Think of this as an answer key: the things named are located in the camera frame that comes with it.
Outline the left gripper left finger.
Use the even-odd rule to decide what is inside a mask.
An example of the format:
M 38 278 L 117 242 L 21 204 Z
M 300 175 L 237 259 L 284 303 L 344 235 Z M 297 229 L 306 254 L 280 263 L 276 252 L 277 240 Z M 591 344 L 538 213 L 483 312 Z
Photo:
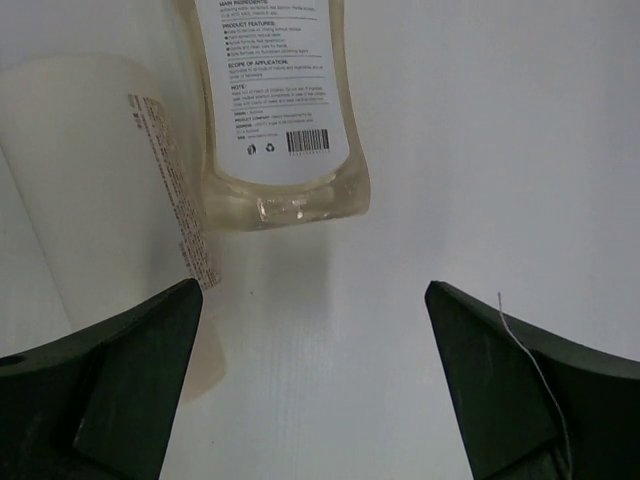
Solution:
M 2 358 L 2 478 L 159 478 L 202 305 L 186 279 Z

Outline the clear amber liquid bottle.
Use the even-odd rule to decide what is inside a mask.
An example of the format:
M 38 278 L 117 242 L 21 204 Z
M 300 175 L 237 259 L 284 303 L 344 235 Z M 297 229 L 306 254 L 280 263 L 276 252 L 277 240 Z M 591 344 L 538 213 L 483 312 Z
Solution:
M 198 1 L 199 190 L 216 230 L 367 212 L 371 183 L 348 83 L 340 1 Z

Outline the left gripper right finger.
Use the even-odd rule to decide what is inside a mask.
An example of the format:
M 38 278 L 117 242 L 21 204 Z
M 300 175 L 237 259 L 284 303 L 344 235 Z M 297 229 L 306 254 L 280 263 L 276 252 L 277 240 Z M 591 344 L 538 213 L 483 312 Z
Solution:
M 638 362 L 445 282 L 425 304 L 473 478 L 638 478 Z

